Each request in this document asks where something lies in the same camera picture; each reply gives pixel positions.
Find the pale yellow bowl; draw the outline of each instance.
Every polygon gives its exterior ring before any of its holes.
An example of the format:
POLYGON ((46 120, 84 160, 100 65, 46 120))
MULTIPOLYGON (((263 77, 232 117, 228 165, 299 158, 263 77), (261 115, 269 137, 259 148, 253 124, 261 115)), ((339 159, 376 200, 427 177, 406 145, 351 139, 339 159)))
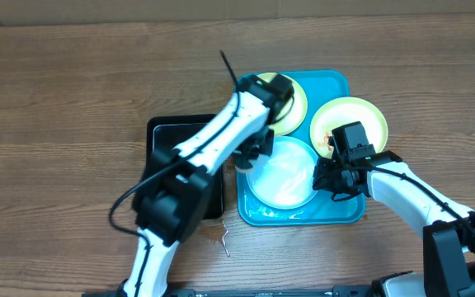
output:
POLYGON ((375 152, 383 151, 388 141, 388 124, 384 115, 375 105, 355 97, 342 97, 320 107, 311 120, 311 143, 324 158, 331 158, 333 152, 327 146, 326 133, 342 125, 360 121, 364 126, 368 141, 375 152))
MULTIPOLYGON (((257 75, 257 77, 269 83, 276 74, 278 73, 262 73, 257 75)), ((284 108, 281 109, 280 114, 276 119, 280 119, 282 116, 287 114, 287 112, 289 112, 289 114, 279 123, 270 126, 270 128, 274 130, 276 136, 289 134, 296 130, 296 128, 302 124, 305 115, 307 115, 307 96, 305 96, 302 86, 287 75, 284 76, 293 82, 294 104, 292 109, 290 109, 292 103, 291 101, 288 101, 284 108)))

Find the plate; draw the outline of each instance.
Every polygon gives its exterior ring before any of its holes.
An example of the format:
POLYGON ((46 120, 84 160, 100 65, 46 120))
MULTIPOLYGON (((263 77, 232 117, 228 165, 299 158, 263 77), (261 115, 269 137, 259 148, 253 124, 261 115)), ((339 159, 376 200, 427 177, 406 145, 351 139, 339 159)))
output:
POLYGON ((318 109, 311 120, 311 143, 324 158, 331 158, 333 148, 325 140, 326 134, 342 125, 360 121, 364 126, 368 141, 375 152, 383 151, 388 140, 388 124, 384 115, 373 104, 355 97, 342 97, 329 101, 318 109))
MULTIPOLYGON (((258 74, 257 77, 269 83, 276 74, 278 73, 262 73, 258 74)), ((287 102, 284 108, 281 109, 280 114, 276 117, 277 120, 284 117, 283 120, 270 126, 276 136, 289 134, 296 130, 296 128, 302 124, 305 115, 307 115, 307 97, 305 96, 305 91, 294 79, 287 75, 282 75, 293 82, 294 104, 290 101, 287 102)))
POLYGON ((297 208, 317 194, 312 187, 317 160, 313 148, 302 140, 276 137, 272 155, 260 155, 247 173, 247 183, 264 204, 282 210, 297 208))

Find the black tray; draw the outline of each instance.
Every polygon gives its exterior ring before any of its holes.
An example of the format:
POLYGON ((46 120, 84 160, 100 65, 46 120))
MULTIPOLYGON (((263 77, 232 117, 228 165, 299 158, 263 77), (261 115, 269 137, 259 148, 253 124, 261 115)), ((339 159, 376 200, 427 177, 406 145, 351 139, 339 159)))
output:
MULTIPOLYGON (((215 115, 158 116, 148 122, 146 162, 155 146, 173 149, 201 130, 215 115)), ((224 212, 223 166, 214 175, 209 206, 204 219, 217 219, 224 212)))

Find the wooden tabletop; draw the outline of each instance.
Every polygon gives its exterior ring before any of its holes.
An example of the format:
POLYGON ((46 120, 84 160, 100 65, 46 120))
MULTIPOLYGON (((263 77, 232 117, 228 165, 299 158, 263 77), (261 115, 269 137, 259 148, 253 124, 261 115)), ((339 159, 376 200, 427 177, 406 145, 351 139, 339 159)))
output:
MULTIPOLYGON (((154 116, 216 113, 238 75, 332 68, 388 121, 388 149, 475 209, 475 15, 0 27, 0 295, 79 296, 129 276, 107 223, 140 178, 154 116)), ((255 228, 227 164, 231 257, 206 221, 168 280, 202 290, 327 288, 422 271, 421 240, 367 200, 355 224, 255 228)), ((134 226, 126 202, 117 220, 134 226)))

